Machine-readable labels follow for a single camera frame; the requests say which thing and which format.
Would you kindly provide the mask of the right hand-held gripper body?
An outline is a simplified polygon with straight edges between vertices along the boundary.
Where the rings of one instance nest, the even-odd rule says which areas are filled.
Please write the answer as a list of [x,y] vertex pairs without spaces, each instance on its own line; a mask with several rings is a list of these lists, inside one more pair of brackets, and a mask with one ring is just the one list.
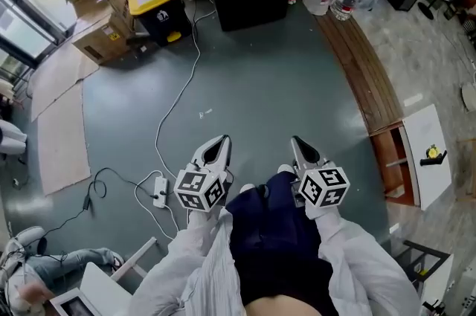
[[296,206],[310,204],[315,208],[336,207],[342,203],[350,182],[342,167],[328,162],[324,167],[304,170],[295,191]]

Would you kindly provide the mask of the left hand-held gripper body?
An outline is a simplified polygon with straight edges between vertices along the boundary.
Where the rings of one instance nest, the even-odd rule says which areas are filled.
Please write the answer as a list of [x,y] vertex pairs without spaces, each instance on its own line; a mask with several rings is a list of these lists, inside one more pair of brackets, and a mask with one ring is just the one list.
[[227,168],[213,170],[193,161],[179,171],[173,192],[184,209],[209,213],[225,205],[232,184]]

